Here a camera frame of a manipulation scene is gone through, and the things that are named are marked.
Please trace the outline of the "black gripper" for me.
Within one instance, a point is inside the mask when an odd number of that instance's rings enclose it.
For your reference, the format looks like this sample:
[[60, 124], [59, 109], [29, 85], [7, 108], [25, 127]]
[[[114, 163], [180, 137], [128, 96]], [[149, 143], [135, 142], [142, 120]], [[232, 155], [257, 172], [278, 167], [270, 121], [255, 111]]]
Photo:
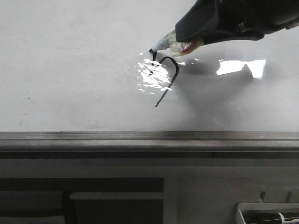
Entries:
[[176, 41], [202, 38], [204, 45], [258, 41], [299, 25], [297, 0], [198, 0], [176, 23]]

